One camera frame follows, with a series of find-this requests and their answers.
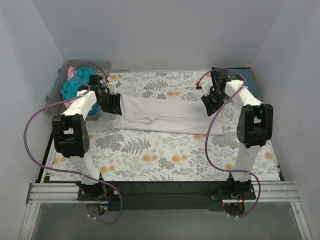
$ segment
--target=plastic storage bin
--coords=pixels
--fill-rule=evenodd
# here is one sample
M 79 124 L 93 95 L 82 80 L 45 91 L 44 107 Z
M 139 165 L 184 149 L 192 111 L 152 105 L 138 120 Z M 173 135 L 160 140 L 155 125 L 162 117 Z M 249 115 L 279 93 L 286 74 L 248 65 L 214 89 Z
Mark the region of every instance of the plastic storage bin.
M 56 81 L 53 85 L 53 88 L 50 92 L 49 96 L 46 96 L 46 104 L 45 106 L 60 102 L 63 100 L 63 96 L 60 93 L 64 83 L 67 81 L 67 74 L 68 69 L 70 66 L 74 66 L 78 62 L 92 62 L 94 64 L 97 64 L 109 77 L 110 76 L 110 69 L 111 69 L 111 62 L 107 60 L 86 60 L 86 59 L 73 59 L 65 61 L 62 67 L 58 70 L 58 77 L 56 78 Z M 78 68 L 91 68 L 97 75 L 100 75 L 101 77 L 105 77 L 105 75 L 94 65 L 90 63 L 81 63 L 79 64 Z M 64 104 L 60 104 L 57 106 L 50 107 L 46 110 L 44 110 L 44 113 L 49 116 L 54 116 L 56 114 L 61 114 L 66 110 L 66 107 Z M 97 120 L 100 116 L 101 108 L 99 107 L 97 113 L 95 115 L 88 115 L 85 120 Z

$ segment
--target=white wall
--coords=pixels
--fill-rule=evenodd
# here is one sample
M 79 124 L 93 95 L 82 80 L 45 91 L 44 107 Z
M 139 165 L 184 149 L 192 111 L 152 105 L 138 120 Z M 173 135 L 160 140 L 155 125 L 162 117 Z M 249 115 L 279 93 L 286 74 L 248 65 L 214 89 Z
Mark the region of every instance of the white wall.
M 287 0 L 252 70 L 274 107 L 273 145 L 294 181 L 313 239 L 320 239 L 320 3 Z
M 65 59 L 113 70 L 249 67 L 285 0 L 33 0 Z
M 19 238 L 30 182 L 39 168 L 23 145 L 28 118 L 45 105 L 64 59 L 31 0 L 0 0 L 0 239 Z M 50 118 L 34 120 L 29 143 L 42 162 Z

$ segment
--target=white cloth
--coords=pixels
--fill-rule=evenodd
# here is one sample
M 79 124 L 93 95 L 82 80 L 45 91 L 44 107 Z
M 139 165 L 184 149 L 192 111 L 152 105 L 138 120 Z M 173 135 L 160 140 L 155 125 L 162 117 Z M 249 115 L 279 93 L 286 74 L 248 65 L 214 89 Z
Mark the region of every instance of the white cloth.
M 202 101 L 162 100 L 121 94 L 122 115 L 113 121 L 115 129 L 166 133 L 207 134 L 214 115 L 208 117 Z M 222 135 L 222 120 L 217 117 L 210 135 Z

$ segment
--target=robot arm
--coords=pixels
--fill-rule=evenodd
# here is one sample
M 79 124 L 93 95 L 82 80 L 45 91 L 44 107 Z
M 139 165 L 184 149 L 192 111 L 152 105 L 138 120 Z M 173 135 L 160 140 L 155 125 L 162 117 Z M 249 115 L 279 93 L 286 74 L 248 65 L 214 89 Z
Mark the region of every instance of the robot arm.
M 104 88 L 101 80 L 102 78 L 98 75 L 90 76 L 90 91 L 85 94 L 87 87 L 79 88 L 77 95 L 82 97 L 76 99 L 61 115 L 55 115 L 52 118 L 52 132 L 55 150 L 68 158 L 77 172 L 103 180 L 90 155 L 85 154 L 90 147 L 85 119 L 94 104 L 100 105 L 101 109 L 107 113 L 122 115 L 122 112 L 116 83 L 109 82 L 107 88 Z M 73 129 L 73 132 L 67 133 L 69 129 Z M 105 185 L 84 176 L 81 177 L 80 186 L 86 194 L 94 198 L 100 198 L 105 193 Z
M 203 101 L 208 116 L 215 113 L 224 100 L 236 93 L 242 86 L 240 77 L 229 76 L 227 70 L 219 70 L 212 76 L 213 86 L 209 82 L 202 85 Z M 272 136 L 273 107 L 257 100 L 246 87 L 243 87 L 233 101 L 241 110 L 236 129 L 240 142 L 234 169 L 252 170 L 257 154 Z M 251 175 L 245 172 L 232 172 L 234 182 L 251 182 Z

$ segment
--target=blue cloth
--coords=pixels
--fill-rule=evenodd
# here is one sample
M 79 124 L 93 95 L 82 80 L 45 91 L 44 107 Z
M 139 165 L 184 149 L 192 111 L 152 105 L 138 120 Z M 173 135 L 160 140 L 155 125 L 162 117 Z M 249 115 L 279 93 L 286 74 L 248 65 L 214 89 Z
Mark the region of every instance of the blue cloth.
M 81 67 L 76 69 L 76 75 L 82 82 L 88 84 L 90 75 L 96 75 L 96 74 L 94 71 L 92 71 L 91 68 Z M 83 86 L 83 84 L 80 83 L 75 76 L 71 78 L 69 81 L 66 81 L 63 84 L 63 87 L 61 89 L 63 100 L 68 100 L 76 97 L 80 86 Z M 88 115 L 95 115 L 97 111 L 98 111 L 98 105 L 95 104 L 92 106 L 92 110 L 89 111 Z

